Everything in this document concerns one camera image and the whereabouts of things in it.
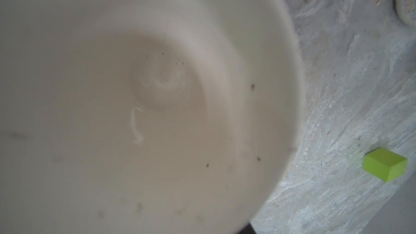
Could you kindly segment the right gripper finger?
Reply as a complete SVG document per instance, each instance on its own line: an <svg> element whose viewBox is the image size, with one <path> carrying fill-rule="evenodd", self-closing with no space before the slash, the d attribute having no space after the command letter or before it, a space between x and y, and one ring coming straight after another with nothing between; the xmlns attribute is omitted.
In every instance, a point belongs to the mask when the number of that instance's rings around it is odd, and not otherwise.
<svg viewBox="0 0 416 234"><path fill-rule="evenodd" d="M257 234L252 225L248 223L238 234Z"/></svg>

